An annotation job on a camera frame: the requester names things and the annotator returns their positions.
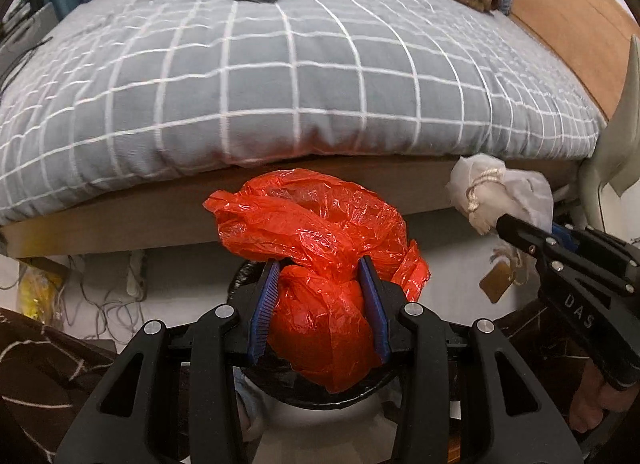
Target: drawstring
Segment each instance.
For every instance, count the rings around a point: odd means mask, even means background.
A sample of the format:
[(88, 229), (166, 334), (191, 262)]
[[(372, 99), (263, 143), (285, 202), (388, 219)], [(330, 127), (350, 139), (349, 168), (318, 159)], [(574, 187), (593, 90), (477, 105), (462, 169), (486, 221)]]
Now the drawstring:
[[(476, 211), (481, 204), (480, 199), (476, 195), (476, 188), (482, 184), (486, 184), (487, 182), (500, 184), (500, 186), (505, 188), (504, 183), (502, 182), (503, 176), (504, 170), (501, 170), (500, 168), (487, 169), (474, 178), (473, 182), (471, 182), (471, 185), (466, 190), (466, 211), (469, 215), (469, 222), (478, 231), (484, 230), (485, 233), (488, 233), (489, 229), (487, 228), (488, 224), (485, 224), (484, 221), (476, 215)], [(527, 260), (524, 258), (524, 255), (520, 250), (507, 244), (496, 247), (494, 249), (494, 255), (490, 259), (491, 263), (500, 257), (505, 257), (509, 260), (511, 282), (514, 285), (521, 286), (527, 283), (528, 270), (520, 270), (527, 267)], [(518, 278), (519, 274), (524, 275), (522, 279)]]

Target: wooden headboard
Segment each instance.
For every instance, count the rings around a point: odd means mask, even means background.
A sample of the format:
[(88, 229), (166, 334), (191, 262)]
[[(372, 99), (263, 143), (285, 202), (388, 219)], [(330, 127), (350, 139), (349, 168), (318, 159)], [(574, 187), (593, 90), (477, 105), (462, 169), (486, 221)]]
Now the wooden headboard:
[(615, 0), (514, 0), (512, 18), (553, 49), (610, 119), (636, 21)]

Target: floor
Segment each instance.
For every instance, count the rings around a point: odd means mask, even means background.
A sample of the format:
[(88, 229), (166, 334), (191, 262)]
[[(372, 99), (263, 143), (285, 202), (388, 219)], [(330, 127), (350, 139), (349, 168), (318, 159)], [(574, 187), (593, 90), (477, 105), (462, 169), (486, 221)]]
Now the floor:
[[(632, 210), (630, 203), (626, 207)], [(490, 268), (489, 257), (499, 240), (478, 236), (453, 209), (412, 215), (406, 221), (409, 237), (418, 241), (433, 274), (420, 302), (443, 319), (464, 324), (481, 317), (496, 319), (535, 297), (536, 282), (532, 281), (525, 287), (510, 288), (497, 304), (488, 300), (478, 283)], [(640, 221), (631, 224), (638, 229), (631, 235), (640, 236)], [(160, 319), (168, 326), (179, 325), (193, 322), (223, 303), (226, 286), (240, 262), (218, 243), (147, 251), (146, 300), (140, 310), (129, 306), (130, 317), (123, 308), (112, 309), (110, 314), (110, 337), (116, 339), (118, 350), (143, 320)], [(128, 253), (89, 255), (77, 263), (84, 263), (82, 288), (88, 300), (100, 304), (131, 300), (125, 292)], [(17, 264), (0, 259), (0, 287), (11, 284), (16, 277)], [(75, 277), (65, 290), (71, 323), (65, 331), (82, 338), (95, 335), (96, 328), (101, 331), (102, 323), (96, 323), (97, 309), (82, 296), (79, 284)], [(14, 308), (15, 296), (15, 288), (0, 291), (0, 307)], [(369, 464), (390, 456), (395, 425), (380, 415), (378, 399), (340, 412), (308, 412), (268, 399), (267, 409), (270, 428), (263, 436), (255, 464)]]

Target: electrical cable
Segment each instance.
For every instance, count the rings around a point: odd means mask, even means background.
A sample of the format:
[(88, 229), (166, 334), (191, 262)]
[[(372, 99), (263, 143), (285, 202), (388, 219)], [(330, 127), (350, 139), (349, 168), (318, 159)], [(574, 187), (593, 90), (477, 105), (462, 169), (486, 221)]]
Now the electrical cable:
[[(72, 270), (74, 270), (75, 272), (79, 272), (78, 266), (76, 265), (73, 257), (69, 256), (68, 258)], [(107, 334), (111, 339), (113, 339), (120, 345), (126, 345), (130, 341), (130, 339), (136, 334), (138, 330), (136, 328), (137, 325), (143, 325), (145, 323), (145, 315), (143, 313), (141, 303), (146, 299), (146, 291), (137, 278), (135, 278), (135, 282), (138, 286), (138, 290), (140, 291), (139, 295), (136, 298), (129, 301), (110, 299), (110, 295), (114, 290), (113, 288), (110, 288), (102, 298), (102, 303), (97, 303), (97, 301), (94, 301), (87, 296), (86, 290), (84, 288), (84, 274), (80, 274), (78, 287), (80, 288), (82, 299), (89, 305), (95, 307), (94, 334), (84, 336), (82, 339), (100, 339), (100, 336)], [(78, 318), (78, 308), (76, 309), (75, 316), (71, 318), (66, 309), (66, 297), (64, 292), (65, 288), (66, 286), (62, 287), (61, 291), (58, 293), (58, 302), (56, 308), (60, 311), (60, 314), (63, 317), (63, 322), (66, 322), (66, 324), (69, 326), (73, 326), (76, 322), (76, 319)], [(135, 304), (135, 313), (133, 313), (129, 309), (129, 306), (133, 304)], [(122, 316), (123, 309), (126, 314), (125, 317)], [(124, 330), (126, 330), (130, 335), (129, 339), (120, 339), (118, 336), (116, 336), (111, 329), (110, 320), (116, 321)]]
[(16, 285), (20, 285), (25, 272), (27, 272), (27, 266), (24, 264), (20, 264), (20, 269), (18, 269), (18, 279), (14, 281), (9, 287), (3, 287), (0, 285), (0, 290), (12, 290), (12, 288), (14, 288)]

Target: wooden bed frame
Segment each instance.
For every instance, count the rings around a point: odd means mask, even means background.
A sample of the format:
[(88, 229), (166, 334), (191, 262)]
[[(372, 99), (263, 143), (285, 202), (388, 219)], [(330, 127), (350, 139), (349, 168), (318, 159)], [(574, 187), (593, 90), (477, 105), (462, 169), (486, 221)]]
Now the wooden bed frame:
[[(592, 2), (515, 0), (513, 13), (574, 70), (607, 117), (615, 114), (615, 118), (603, 131), (590, 161), (512, 161), (508, 167), (540, 171), (553, 189), (577, 183), (589, 223), (625, 238), (623, 228), (615, 222), (620, 222), (622, 214), (620, 195), (640, 177), (640, 47), (632, 38), (640, 30), (614, 0), (596, 0), (597, 6)], [(218, 189), (236, 191), (257, 174), (294, 167), (357, 182), (377, 192), (401, 213), (419, 213), (449, 207), (444, 186), (455, 161), (325, 157), (254, 169), (231, 167), (108, 193), (65, 211), (6, 225), (0, 234), (5, 254), (28, 258), (36, 265), (49, 263), (40, 257), (57, 254), (213, 241), (217, 238), (214, 219), (202, 208), (210, 193)]]

